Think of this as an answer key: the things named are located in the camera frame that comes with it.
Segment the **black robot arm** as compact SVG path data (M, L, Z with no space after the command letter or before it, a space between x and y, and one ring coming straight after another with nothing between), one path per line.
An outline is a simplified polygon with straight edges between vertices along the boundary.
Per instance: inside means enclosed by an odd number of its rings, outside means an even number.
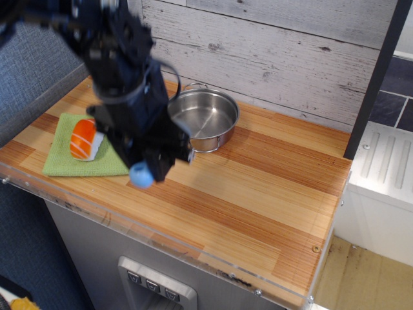
M131 177L144 167L160 182L176 160L192 160L189 131L168 115L163 62L151 56L151 30L126 1L2 1L2 43L18 22L53 28L83 60L101 100L86 111Z

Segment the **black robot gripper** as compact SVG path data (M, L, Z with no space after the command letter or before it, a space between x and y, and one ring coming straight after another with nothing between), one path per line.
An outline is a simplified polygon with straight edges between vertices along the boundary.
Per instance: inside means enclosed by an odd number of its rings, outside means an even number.
M170 99L161 72L168 64L149 64L142 79L131 90L104 91L94 84L101 104L87 108L97 130L105 134L127 167L146 161L156 182L165 180L179 159L191 162L190 130L172 121L168 113Z

